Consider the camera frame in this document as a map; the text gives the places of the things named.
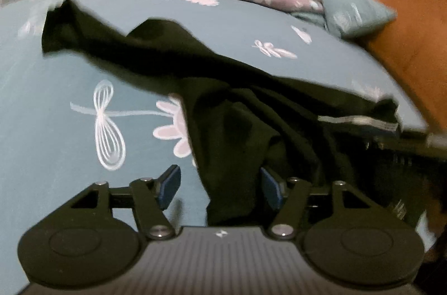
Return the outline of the black drawstring pants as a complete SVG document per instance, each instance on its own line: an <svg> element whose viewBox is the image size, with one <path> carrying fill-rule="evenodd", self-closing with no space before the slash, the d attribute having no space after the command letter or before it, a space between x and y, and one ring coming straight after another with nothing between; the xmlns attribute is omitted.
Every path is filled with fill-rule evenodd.
<svg viewBox="0 0 447 295"><path fill-rule="evenodd" d="M267 170L313 184L350 180L381 161L376 138L397 138L397 103L270 75L215 54L180 24L148 19L127 35L72 0L46 15L45 53L78 51L180 96L189 142L208 197L210 226L265 226Z"/></svg>

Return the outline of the teal patterned bed sheet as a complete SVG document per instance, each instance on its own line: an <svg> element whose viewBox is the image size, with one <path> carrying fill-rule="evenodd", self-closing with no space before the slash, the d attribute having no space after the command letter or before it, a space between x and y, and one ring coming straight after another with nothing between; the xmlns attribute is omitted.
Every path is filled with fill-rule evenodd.
<svg viewBox="0 0 447 295"><path fill-rule="evenodd" d="M255 229L207 229L180 101L64 51L42 55L49 7L20 0L1 9L1 292L29 287L17 257L22 234L83 188L125 186L177 164L180 190L167 210L180 237L150 247L133 270L93 294L346 294L288 244ZM408 124L422 121L368 53L322 29L235 0L78 0L128 30L149 15L174 18L218 54L278 76L378 99L391 94Z"/></svg>

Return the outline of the wooden headboard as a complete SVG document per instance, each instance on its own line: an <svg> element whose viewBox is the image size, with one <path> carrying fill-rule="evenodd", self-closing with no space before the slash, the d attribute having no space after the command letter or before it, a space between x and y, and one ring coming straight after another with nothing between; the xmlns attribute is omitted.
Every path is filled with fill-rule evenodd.
<svg viewBox="0 0 447 295"><path fill-rule="evenodd" d="M361 39L433 132L446 130L446 0L378 0L396 19Z"/></svg>

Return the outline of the teal pillow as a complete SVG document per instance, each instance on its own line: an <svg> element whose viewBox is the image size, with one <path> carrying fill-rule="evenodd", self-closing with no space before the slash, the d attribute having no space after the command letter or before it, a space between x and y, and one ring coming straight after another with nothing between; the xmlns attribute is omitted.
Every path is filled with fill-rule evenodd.
<svg viewBox="0 0 447 295"><path fill-rule="evenodd" d="M369 35L393 22L397 13L378 0L321 0L322 14L295 12L293 16L321 27L341 39Z"/></svg>

